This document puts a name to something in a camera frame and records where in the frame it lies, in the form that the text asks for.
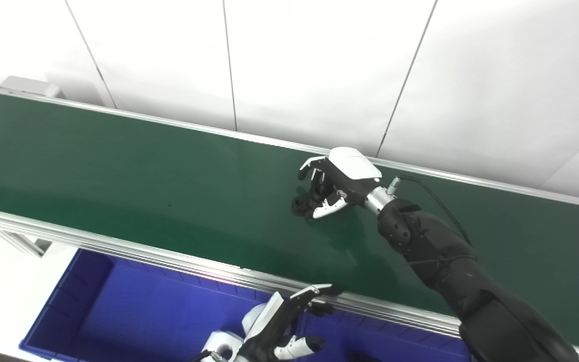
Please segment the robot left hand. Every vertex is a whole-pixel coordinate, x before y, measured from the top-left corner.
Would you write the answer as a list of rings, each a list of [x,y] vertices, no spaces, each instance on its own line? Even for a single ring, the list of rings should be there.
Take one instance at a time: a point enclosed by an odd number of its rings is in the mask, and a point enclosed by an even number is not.
[[[322,318],[335,312],[320,297],[336,297],[343,290],[333,284],[304,287],[288,298],[275,293],[266,303],[235,355],[235,361],[283,361],[320,352],[326,342],[320,335],[289,335],[288,328],[304,312]]]

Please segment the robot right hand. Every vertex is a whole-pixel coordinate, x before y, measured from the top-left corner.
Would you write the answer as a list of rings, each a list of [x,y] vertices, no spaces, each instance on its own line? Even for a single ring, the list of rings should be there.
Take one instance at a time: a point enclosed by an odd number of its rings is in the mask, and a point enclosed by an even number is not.
[[[346,206],[367,208],[386,193],[383,174],[354,147],[335,147],[327,156],[308,158],[299,180],[310,177],[310,190],[292,201],[294,213],[307,220],[332,215]]]

